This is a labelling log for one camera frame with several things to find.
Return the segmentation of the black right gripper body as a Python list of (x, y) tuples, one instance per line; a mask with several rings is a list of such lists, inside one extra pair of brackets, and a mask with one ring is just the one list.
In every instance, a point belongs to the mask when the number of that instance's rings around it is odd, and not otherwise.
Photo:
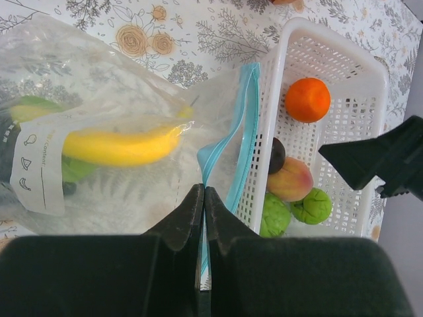
[(377, 187), (376, 192), (381, 198), (412, 194), (422, 200), (422, 171), (413, 175), (401, 174), (395, 176), (391, 180), (387, 180), (382, 186)]

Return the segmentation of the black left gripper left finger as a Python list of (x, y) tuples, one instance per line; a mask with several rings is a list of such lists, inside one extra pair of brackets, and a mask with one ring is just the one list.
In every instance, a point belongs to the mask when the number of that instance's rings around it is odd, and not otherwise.
[(2, 316), (197, 316), (204, 187), (138, 235), (24, 236), (1, 251)]

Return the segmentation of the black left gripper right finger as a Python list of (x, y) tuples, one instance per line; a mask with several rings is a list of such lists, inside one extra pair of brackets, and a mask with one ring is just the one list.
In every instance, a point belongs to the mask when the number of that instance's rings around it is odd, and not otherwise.
[(213, 316), (412, 316), (388, 255), (366, 238), (263, 238), (205, 191)]

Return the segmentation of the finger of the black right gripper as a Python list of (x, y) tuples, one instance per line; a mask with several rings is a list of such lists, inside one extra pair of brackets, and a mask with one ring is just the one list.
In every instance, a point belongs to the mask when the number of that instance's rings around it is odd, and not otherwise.
[(422, 171), (422, 118), (411, 116), (379, 137), (323, 145), (319, 153), (353, 189), (362, 190), (374, 178)]

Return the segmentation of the yellow banana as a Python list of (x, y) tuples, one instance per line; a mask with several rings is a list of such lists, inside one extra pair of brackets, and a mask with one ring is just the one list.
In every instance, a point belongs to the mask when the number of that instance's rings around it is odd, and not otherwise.
[(151, 164), (169, 156), (188, 129), (192, 106), (184, 106), (173, 116), (143, 114), (123, 117), (124, 130), (117, 132), (105, 125), (71, 132), (61, 154), (72, 159), (111, 167), (135, 167)]

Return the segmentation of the clear zip top bag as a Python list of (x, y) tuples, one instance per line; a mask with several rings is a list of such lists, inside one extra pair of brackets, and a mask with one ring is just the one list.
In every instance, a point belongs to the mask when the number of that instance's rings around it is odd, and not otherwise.
[(241, 207), (260, 66), (183, 89), (52, 18), (1, 37), (1, 218), (35, 234), (141, 234), (197, 183)]

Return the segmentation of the dark grape bunch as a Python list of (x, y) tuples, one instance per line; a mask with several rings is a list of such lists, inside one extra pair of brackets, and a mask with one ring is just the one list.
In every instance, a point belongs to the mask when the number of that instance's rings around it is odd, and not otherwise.
[(10, 186), (15, 144), (20, 127), (8, 112), (1, 113), (1, 205), (17, 202)]

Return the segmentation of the green starfruit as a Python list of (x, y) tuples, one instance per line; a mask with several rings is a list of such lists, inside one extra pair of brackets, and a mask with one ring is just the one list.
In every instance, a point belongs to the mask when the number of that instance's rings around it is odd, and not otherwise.
[[(29, 122), (48, 114), (60, 113), (67, 110), (61, 104), (38, 96), (22, 96), (7, 103), (9, 113), (14, 121)], [(62, 156), (61, 170), (64, 182), (78, 182), (93, 173), (96, 166), (87, 162)]]

